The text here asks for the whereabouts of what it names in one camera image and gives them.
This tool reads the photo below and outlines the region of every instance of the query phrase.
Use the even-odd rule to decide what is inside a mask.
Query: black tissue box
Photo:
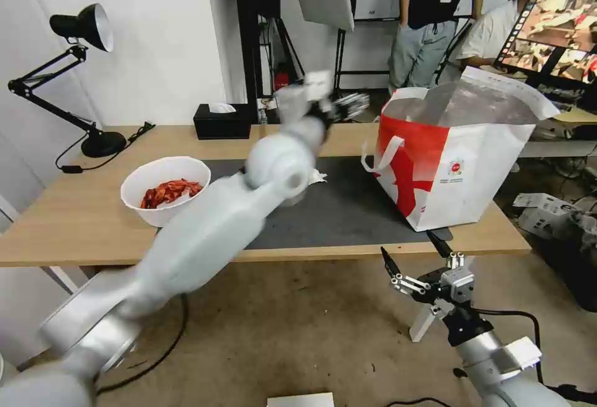
[[[233,113],[212,113],[209,104],[199,104],[193,122],[200,140],[247,139],[251,133],[251,122],[246,117],[247,104],[230,104]]]

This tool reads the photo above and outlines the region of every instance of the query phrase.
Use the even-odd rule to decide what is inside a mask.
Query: computer monitor
[[[572,98],[597,84],[597,0],[529,0],[495,65]]]

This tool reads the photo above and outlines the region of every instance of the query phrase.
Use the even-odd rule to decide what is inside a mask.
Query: dried chili pepper
[[[172,203],[188,191],[190,197],[196,196],[203,189],[199,182],[189,182],[185,179],[170,180],[161,183],[156,188],[145,192],[141,201],[141,208],[155,209],[162,203]]]

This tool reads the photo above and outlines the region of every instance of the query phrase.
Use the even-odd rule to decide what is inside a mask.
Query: desk lamp
[[[56,14],[50,17],[50,27],[73,46],[25,76],[8,82],[9,90],[87,132],[87,138],[81,144],[81,151],[87,157],[107,157],[122,151],[126,146],[126,139],[122,134],[103,132],[96,127],[95,122],[66,112],[34,94],[36,88],[85,62],[87,47],[80,43],[80,39],[85,39],[90,45],[105,52],[112,51],[114,42],[106,12],[99,3],[92,4],[83,8],[77,16]],[[70,56],[74,57],[74,62],[58,71],[40,74],[41,71]]]

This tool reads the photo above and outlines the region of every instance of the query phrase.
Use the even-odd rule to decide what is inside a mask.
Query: red and white bag
[[[416,231],[476,222],[536,123],[558,113],[526,84],[467,68],[454,83],[394,92],[363,167]]]

